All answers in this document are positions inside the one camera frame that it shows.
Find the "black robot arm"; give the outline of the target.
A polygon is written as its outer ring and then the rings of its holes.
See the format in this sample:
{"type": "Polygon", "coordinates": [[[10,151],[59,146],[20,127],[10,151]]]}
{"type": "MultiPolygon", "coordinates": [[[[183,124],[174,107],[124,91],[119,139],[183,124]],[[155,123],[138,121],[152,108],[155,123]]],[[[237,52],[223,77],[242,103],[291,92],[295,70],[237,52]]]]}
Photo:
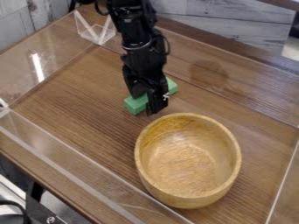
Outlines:
{"type": "Polygon", "coordinates": [[[169,106],[169,83],[164,65],[170,54],[170,42],[155,28],[156,10],[150,0],[104,0],[107,10],[100,9],[100,0],[71,0],[72,4],[92,4],[102,16],[111,16],[122,35],[126,53],[123,76],[128,92],[138,99],[147,96],[146,113],[158,114],[169,106]]]}

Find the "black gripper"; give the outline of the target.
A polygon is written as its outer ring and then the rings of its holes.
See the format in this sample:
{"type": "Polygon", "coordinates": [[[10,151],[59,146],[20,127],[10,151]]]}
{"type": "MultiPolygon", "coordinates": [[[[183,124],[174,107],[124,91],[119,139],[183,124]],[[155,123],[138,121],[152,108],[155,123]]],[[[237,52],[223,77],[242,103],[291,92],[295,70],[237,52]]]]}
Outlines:
{"type": "Polygon", "coordinates": [[[120,59],[128,92],[135,99],[147,94],[146,113],[151,116],[169,106],[170,98],[164,76],[169,56],[164,35],[123,36],[122,48],[126,50],[120,59]]]}

